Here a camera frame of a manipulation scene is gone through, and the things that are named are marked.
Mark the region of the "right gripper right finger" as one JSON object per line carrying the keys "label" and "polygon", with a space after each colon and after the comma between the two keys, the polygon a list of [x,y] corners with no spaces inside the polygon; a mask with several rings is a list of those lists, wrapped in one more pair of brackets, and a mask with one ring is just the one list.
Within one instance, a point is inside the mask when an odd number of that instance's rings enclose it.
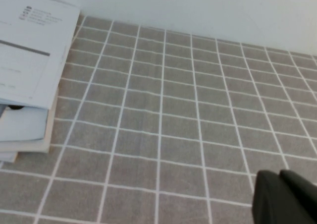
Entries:
{"label": "right gripper right finger", "polygon": [[287,184],[301,207],[317,223],[317,186],[291,170],[281,170],[279,176]]}

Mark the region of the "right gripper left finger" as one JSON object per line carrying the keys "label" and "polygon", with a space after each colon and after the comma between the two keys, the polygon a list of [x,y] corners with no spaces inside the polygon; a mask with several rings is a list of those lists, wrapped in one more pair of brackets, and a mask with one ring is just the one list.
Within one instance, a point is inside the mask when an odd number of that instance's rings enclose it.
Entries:
{"label": "right gripper left finger", "polygon": [[290,188],[274,172],[257,173],[252,203],[255,224],[302,224],[305,211]]}

